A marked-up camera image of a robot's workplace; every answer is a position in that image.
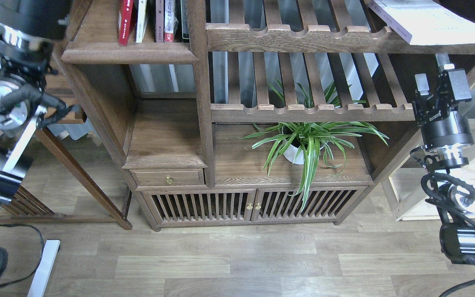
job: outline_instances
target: red book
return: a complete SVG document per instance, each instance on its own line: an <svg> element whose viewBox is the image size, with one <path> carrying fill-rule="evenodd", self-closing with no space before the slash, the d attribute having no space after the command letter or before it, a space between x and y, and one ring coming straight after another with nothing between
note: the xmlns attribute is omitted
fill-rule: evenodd
<svg viewBox="0 0 475 297"><path fill-rule="evenodd" d="M129 35L135 27L134 0L120 0L120 10L118 14L118 43L128 45Z"/></svg>

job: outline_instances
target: bookshelf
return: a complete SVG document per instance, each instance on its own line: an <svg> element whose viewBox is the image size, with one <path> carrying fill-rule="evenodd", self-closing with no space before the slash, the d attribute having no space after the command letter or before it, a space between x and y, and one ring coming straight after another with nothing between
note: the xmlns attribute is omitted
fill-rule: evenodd
<svg viewBox="0 0 475 297"><path fill-rule="evenodd" d="M433 53L449 52L457 66L475 83L475 45L412 47L368 11L368 26L354 25L343 0L321 4L332 22L317 19L315 1L296 0L303 28L293 32L283 24L276 0L260 1L266 27L245 24L242 0L229 0L229 23L206 21L204 1L188 2L190 43L157 44L152 34L140 44L120 47L116 42L114 0L79 0L72 20L74 34L55 59L63 64L70 85L87 111L104 146L122 168L126 182L151 227L217 224L278 224L334 222L340 224L375 185L401 165L417 132L411 101L414 74L437 77ZM451 4L458 14L475 15L462 0ZM210 53L228 54L228 99L214 103ZM239 54L253 52L257 104L245 105L239 96ZM270 101L264 52L277 53L283 80L284 106ZM302 52L309 86L319 94L324 85L315 76L323 71L316 53L327 52L332 77L341 97L340 108L313 98L315 107L296 101L290 52ZM375 52L379 67L368 70L362 53ZM339 53L351 53L366 104L353 104ZM149 99L139 102L132 77L123 64L192 64L195 98ZM313 184L313 209L283 216L300 201L287 193L299 181L300 168L280 160L271 177L262 170L266 151L251 151L242 137L251 123L371 121L390 137L385 146L375 137L358 139L341 173L320 168Z"/></svg>

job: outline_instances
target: book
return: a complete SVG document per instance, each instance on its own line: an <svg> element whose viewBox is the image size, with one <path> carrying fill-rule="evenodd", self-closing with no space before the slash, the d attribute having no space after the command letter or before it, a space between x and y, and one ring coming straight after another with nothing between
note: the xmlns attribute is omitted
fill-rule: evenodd
<svg viewBox="0 0 475 297"><path fill-rule="evenodd" d="M155 42L164 42L164 0L155 2Z"/></svg>
<svg viewBox="0 0 475 297"><path fill-rule="evenodd" d="M372 0L368 7L410 45L475 43L475 23L432 0Z"/></svg>
<svg viewBox="0 0 475 297"><path fill-rule="evenodd" d="M121 0L118 14L118 43L119 45L128 45L128 39L133 32L136 23L134 0Z"/></svg>
<svg viewBox="0 0 475 297"><path fill-rule="evenodd" d="M188 42L190 40L190 32L188 31L188 17L187 7L186 7L187 0L181 0L181 31L183 32L183 42Z"/></svg>
<svg viewBox="0 0 475 297"><path fill-rule="evenodd" d="M175 0L164 1L164 42L173 42L177 18L175 17Z"/></svg>
<svg viewBox="0 0 475 297"><path fill-rule="evenodd" d="M144 33L148 27L149 22L149 13L148 8L151 7L151 4L148 5L149 0L138 0L138 13L137 13L137 31L135 35L135 42L141 43L144 38Z"/></svg>

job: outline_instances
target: book spine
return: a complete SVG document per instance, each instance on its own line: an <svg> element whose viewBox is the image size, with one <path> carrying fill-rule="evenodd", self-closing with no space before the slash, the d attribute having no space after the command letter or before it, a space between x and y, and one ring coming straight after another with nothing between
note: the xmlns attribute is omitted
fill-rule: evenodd
<svg viewBox="0 0 475 297"><path fill-rule="evenodd" d="M155 2L155 42L164 42L164 0Z"/></svg>
<svg viewBox="0 0 475 297"><path fill-rule="evenodd" d="M181 0L181 29L183 31L183 42L188 42L190 39L190 32L188 31L188 16L186 15L186 1Z"/></svg>
<svg viewBox="0 0 475 297"><path fill-rule="evenodd" d="M128 39L130 31L133 29L132 13L133 13L133 1L123 0L120 10L120 23L118 30L118 43L120 45L128 45Z"/></svg>
<svg viewBox="0 0 475 297"><path fill-rule="evenodd" d="M141 43L144 38L144 32L147 26L147 15L146 15L146 4L147 0L139 0L138 15L137 15L137 37L135 39L136 43Z"/></svg>
<svg viewBox="0 0 475 297"><path fill-rule="evenodd" d="M175 31L175 0L164 2L164 42L173 42Z"/></svg>
<svg viewBox="0 0 475 297"><path fill-rule="evenodd" d="M390 26L399 36L408 43L412 41L413 35L408 32L401 24L399 24L391 15L386 12L375 0L369 2L368 7L371 8L388 26Z"/></svg>

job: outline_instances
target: white flower pot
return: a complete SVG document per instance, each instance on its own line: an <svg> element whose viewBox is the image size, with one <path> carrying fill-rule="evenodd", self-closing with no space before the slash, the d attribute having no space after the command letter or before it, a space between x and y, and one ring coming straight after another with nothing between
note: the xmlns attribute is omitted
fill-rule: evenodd
<svg viewBox="0 0 475 297"><path fill-rule="evenodd" d="M303 165L303 151L301 151L298 156L294 158L296 156L296 152L298 152L298 147L295 147L291 144L283 153L283 156L289 160L289 162L292 162L292 164Z"/></svg>

